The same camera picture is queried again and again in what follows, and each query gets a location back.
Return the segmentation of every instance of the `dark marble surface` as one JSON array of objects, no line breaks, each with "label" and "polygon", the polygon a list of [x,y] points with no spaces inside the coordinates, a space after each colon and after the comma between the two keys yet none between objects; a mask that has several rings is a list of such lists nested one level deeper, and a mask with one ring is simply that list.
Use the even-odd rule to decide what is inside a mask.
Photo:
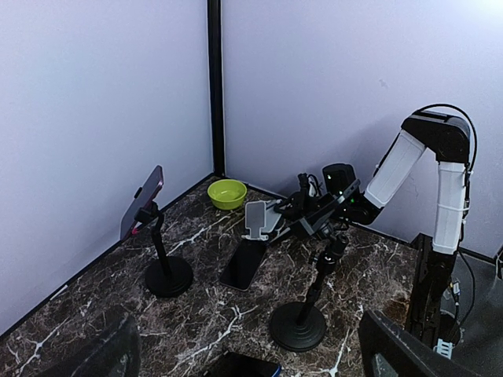
[{"label": "dark marble surface", "polygon": [[[286,240],[268,250],[247,292],[223,287],[218,276],[244,233],[244,208],[216,210],[206,195],[211,181],[167,210],[163,227],[169,254],[193,267],[188,292],[157,299],[147,291],[144,271],[156,252],[145,229],[0,342],[0,375],[36,375],[76,353],[124,312],[138,322],[141,376],[200,375],[224,349],[279,361],[285,376],[362,375],[358,322],[365,309],[405,320],[416,252],[350,228],[350,246],[317,303],[327,336],[315,350],[289,353],[270,339],[268,321],[274,308],[303,300],[316,273],[307,260],[325,243]],[[247,199],[264,198],[250,192]]]}]

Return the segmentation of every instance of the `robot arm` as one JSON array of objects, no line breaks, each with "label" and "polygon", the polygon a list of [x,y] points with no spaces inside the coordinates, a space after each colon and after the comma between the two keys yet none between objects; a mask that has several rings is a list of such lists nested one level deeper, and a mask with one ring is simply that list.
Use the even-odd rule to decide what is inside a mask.
[{"label": "robot arm", "polygon": [[407,118],[359,205],[350,209],[348,218],[371,223],[400,189],[426,148],[436,154],[439,162],[439,196],[432,248],[438,253],[454,254],[468,210],[469,185],[470,132],[468,124],[459,117],[414,112]]}]

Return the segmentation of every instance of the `smartphone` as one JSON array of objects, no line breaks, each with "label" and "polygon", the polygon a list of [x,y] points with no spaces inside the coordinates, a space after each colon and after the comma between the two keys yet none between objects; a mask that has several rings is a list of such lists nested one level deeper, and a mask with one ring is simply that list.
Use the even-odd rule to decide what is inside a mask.
[{"label": "smartphone", "polygon": [[127,209],[123,220],[120,222],[120,239],[124,241],[131,235],[134,227],[138,223],[134,218],[142,208],[150,206],[156,198],[164,184],[163,168],[159,165],[150,174],[147,181],[134,194],[133,203]]},{"label": "smartphone", "polygon": [[265,254],[265,242],[242,240],[220,275],[220,283],[240,291],[246,291],[250,287]]},{"label": "smartphone", "polygon": [[280,373],[278,363],[226,351],[203,377],[278,377]]}]

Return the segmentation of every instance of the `black cable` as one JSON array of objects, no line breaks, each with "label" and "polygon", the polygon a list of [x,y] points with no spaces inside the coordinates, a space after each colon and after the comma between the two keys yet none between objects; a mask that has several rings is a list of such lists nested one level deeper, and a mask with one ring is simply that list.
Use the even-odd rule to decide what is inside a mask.
[{"label": "black cable", "polygon": [[459,236],[459,242],[462,242],[464,240],[464,226],[461,225],[461,234]]},{"label": "black cable", "polygon": [[424,106],[423,108],[420,108],[417,111],[423,112],[424,110],[428,110],[429,108],[452,108],[452,109],[456,110],[457,112],[460,112],[461,114],[463,114],[463,116],[466,118],[466,120],[468,120],[468,123],[470,124],[470,127],[472,128],[472,131],[473,131],[473,142],[474,142],[472,162],[470,163],[470,168],[469,168],[469,171],[471,172],[473,170],[473,166],[475,165],[475,160],[477,157],[477,145],[478,145],[477,131],[475,130],[475,126],[473,125],[472,120],[470,119],[470,117],[468,116],[468,114],[466,112],[461,110],[458,106],[454,106],[453,104],[429,104],[428,106]]},{"label": "black cable", "polygon": [[470,271],[470,275],[472,276],[472,302],[470,303],[470,307],[468,308],[468,312],[464,315],[463,319],[459,322],[459,327],[461,328],[464,325],[464,322],[468,319],[468,316],[472,312],[473,306],[475,305],[475,274],[473,273],[472,267],[466,260],[466,257],[464,254],[459,250],[459,255],[463,259],[463,262],[466,264],[468,267],[468,271]]},{"label": "black cable", "polygon": [[453,298],[453,301],[454,301],[454,306],[455,306],[455,311],[454,311],[454,323],[453,323],[453,327],[450,329],[449,331],[449,334],[447,335],[446,337],[446,342],[452,342],[453,340],[453,336],[456,334],[456,332],[454,331],[456,329],[456,325],[457,325],[457,318],[459,317],[459,298],[458,296],[454,293],[454,286],[453,286],[453,283],[452,281],[450,282],[450,295],[452,296]]},{"label": "black cable", "polygon": [[314,189],[316,190],[316,196],[321,196],[321,184],[320,184],[319,180],[313,174],[309,174],[307,176],[307,179],[309,180],[309,178],[313,178],[313,180],[314,180]]},{"label": "black cable", "polygon": [[346,231],[349,229],[349,225],[345,221],[338,221],[341,225],[334,227],[335,231]]}]

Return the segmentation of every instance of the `black device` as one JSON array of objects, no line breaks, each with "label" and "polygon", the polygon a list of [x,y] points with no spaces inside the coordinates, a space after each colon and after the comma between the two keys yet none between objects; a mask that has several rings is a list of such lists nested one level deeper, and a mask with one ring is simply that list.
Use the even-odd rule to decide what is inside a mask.
[{"label": "black device", "polygon": [[316,210],[318,205],[318,198],[309,196],[310,183],[308,175],[301,173],[297,178],[299,179],[299,191],[274,205],[274,212],[282,214],[283,218],[289,221],[299,220],[311,210]]},{"label": "black device", "polygon": [[363,313],[358,326],[358,337],[367,377],[477,376],[447,357],[437,354],[380,312]]},{"label": "black device", "polygon": [[36,377],[138,377],[140,343],[136,321],[124,313],[73,356]]},{"label": "black device", "polygon": [[203,377],[277,377],[280,373],[278,363],[226,351]]},{"label": "black device", "polygon": [[131,235],[131,232],[138,223],[136,219],[138,211],[150,206],[163,185],[163,168],[157,165],[149,178],[147,178],[147,181],[134,194],[133,203],[129,206],[120,222],[120,239],[122,241]]},{"label": "black device", "polygon": [[320,232],[330,242],[318,257],[310,258],[310,262],[316,262],[318,274],[307,291],[306,301],[276,308],[269,322],[271,338],[288,351],[312,350],[320,344],[327,330],[323,313],[314,304],[320,298],[325,278],[335,271],[337,262],[343,257],[349,239],[341,232],[335,233],[329,222]]},{"label": "black device", "polygon": [[359,194],[359,185],[360,180],[355,179],[343,191],[338,192],[337,195],[329,192],[321,197],[317,197],[315,203],[310,205],[309,211],[305,207],[297,207],[294,217],[299,218],[274,237],[269,242],[269,245],[273,246],[280,243],[293,234],[299,239],[311,236],[326,239],[326,235],[320,231],[322,229],[329,229],[326,227],[326,224],[330,218],[345,218],[347,216],[347,211],[351,209],[350,203],[354,201],[353,197]]},{"label": "black device", "polygon": [[242,240],[220,275],[220,283],[246,291],[266,255],[266,243]]},{"label": "black device", "polygon": [[136,191],[134,201],[121,221],[121,240],[130,236],[138,222],[148,224],[157,219],[151,234],[158,259],[147,268],[145,283],[157,297],[177,297],[189,289],[193,282],[193,271],[190,264],[183,258],[166,255],[160,233],[164,223],[164,213],[153,201],[162,187],[163,169],[157,166],[147,182]]},{"label": "black device", "polygon": [[324,167],[322,170],[325,179],[327,192],[332,195],[340,195],[343,191],[356,180],[353,167],[346,163],[334,163]]}]

